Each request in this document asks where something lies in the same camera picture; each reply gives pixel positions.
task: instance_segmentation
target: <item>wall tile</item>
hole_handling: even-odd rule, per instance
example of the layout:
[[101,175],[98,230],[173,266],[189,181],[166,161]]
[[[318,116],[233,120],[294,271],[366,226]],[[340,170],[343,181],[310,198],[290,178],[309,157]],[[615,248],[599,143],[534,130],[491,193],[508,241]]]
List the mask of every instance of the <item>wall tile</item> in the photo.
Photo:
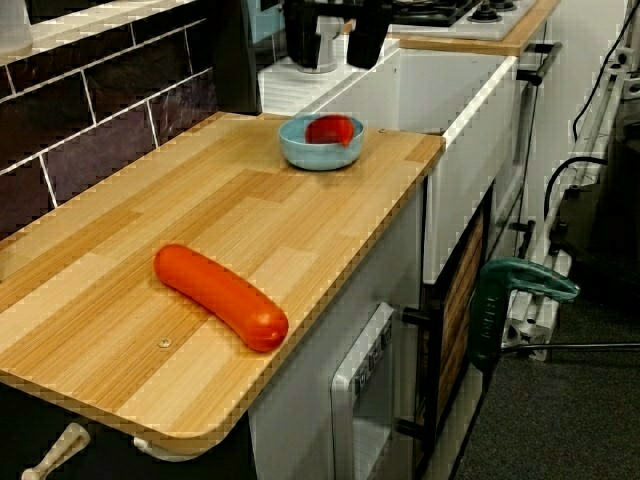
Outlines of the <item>wall tile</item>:
[[213,66],[211,25],[209,21],[199,23],[187,29],[191,64],[195,73]]
[[0,67],[0,98],[4,98],[7,95],[11,95],[11,85],[7,77],[7,70],[4,67]]
[[202,3],[193,2],[133,22],[133,33],[136,42],[142,43],[205,17]]
[[17,91],[133,46],[128,25],[9,64]]
[[183,32],[85,71],[98,121],[190,75]]
[[89,125],[80,74],[0,103],[0,170]]
[[51,186],[64,203],[154,149],[146,106],[123,113],[45,155]]
[[40,160],[0,175],[0,239],[40,218],[52,208]]
[[217,112],[213,73],[193,78],[151,101],[160,145]]

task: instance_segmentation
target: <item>red pepper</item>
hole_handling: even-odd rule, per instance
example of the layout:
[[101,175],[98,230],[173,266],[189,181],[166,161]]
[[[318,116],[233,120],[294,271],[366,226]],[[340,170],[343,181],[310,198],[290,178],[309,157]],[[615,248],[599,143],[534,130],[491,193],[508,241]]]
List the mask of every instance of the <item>red pepper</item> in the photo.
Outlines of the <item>red pepper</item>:
[[353,139],[353,123],[344,115],[325,115],[313,120],[304,132],[307,143],[340,143],[343,147]]

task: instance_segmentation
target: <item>toy sausage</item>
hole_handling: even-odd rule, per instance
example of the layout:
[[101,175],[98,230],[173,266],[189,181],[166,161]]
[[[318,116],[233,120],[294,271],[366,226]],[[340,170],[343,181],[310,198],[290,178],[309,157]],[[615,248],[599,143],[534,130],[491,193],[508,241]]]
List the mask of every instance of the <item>toy sausage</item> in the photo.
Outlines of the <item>toy sausage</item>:
[[277,348],[287,336],[284,312],[232,271],[182,245],[166,245],[153,268],[162,283],[187,295],[231,327],[258,352]]

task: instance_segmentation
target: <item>cabinet handle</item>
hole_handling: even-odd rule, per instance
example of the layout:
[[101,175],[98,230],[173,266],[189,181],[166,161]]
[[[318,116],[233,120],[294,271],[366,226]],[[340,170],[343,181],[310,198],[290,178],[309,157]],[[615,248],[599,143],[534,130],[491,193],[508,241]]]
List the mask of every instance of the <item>cabinet handle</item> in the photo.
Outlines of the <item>cabinet handle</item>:
[[542,84],[542,80],[545,75],[556,61],[560,50],[562,50],[562,43],[556,42],[554,44],[538,43],[534,44],[530,50],[535,53],[541,53],[547,57],[542,62],[542,65],[537,70],[518,70],[516,80],[523,80],[531,83],[534,87],[538,87]]
[[42,462],[22,473],[22,480],[45,480],[47,475],[89,445],[90,441],[91,436],[82,426],[69,424]]

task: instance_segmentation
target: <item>white sink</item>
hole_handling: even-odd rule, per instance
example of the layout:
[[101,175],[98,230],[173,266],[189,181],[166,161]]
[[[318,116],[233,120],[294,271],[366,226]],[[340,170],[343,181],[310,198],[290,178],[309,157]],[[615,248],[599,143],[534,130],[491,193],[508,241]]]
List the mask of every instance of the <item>white sink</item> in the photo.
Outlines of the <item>white sink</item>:
[[303,111],[342,112],[375,128],[441,134],[429,175],[423,281],[433,284],[517,140],[518,59],[398,50],[335,98]]

